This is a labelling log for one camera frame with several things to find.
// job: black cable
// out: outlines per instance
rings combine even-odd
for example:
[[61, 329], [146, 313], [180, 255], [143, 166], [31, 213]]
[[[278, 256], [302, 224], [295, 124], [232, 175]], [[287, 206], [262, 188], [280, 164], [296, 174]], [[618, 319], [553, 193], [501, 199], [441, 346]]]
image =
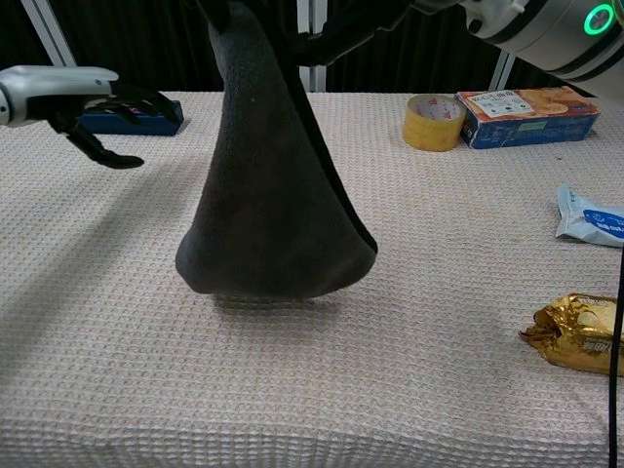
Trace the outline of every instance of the black cable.
[[608, 467], [617, 468], [617, 374], [620, 356], [622, 321], [624, 319], [624, 248], [620, 265], [620, 286], [615, 307], [615, 325], [611, 341], [608, 371]]

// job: gold wrapper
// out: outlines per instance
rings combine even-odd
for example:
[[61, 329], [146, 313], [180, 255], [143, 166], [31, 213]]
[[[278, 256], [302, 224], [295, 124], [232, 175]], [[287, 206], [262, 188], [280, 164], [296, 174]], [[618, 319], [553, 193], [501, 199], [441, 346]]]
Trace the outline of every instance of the gold wrapper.
[[[613, 297], [560, 297], [537, 311], [535, 325], [520, 332], [520, 337], [551, 364], [608, 374], [615, 305]], [[624, 375], [624, 346], [620, 348], [618, 374]]]

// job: robotic hand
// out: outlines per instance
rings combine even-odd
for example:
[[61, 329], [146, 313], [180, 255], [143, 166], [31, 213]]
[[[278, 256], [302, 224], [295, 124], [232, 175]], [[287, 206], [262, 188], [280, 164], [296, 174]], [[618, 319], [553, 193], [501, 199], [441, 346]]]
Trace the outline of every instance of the robotic hand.
[[0, 71], [0, 125], [20, 127], [45, 120], [91, 160], [112, 169], [136, 168], [143, 160], [105, 149], [78, 118], [90, 108], [115, 112], [132, 124], [131, 111], [159, 111], [178, 122], [170, 101], [159, 93], [119, 83], [117, 73], [91, 66], [19, 65]]

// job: tape roll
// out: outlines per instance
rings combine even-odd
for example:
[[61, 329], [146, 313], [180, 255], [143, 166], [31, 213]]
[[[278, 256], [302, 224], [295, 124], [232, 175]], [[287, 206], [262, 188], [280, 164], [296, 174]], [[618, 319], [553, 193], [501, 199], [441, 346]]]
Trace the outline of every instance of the tape roll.
[[459, 140], [466, 108], [441, 95], [419, 95], [408, 101], [403, 139], [425, 151], [447, 151]]

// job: snack box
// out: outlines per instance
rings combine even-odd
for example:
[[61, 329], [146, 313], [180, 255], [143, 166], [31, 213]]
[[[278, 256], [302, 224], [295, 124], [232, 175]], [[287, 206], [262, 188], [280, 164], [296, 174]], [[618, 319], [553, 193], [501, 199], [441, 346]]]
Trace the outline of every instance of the snack box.
[[568, 86], [539, 90], [460, 92], [466, 108], [461, 136], [486, 149], [584, 139], [598, 107]]
[[122, 118], [114, 112], [106, 112], [100, 109], [92, 109], [80, 117], [80, 123], [92, 134], [101, 135], [156, 135], [174, 136], [180, 128], [184, 115], [182, 105], [178, 100], [172, 101], [174, 112], [179, 123], [170, 122], [162, 113], [151, 116], [138, 109], [131, 109], [131, 112], [140, 120], [141, 125], [135, 125]]

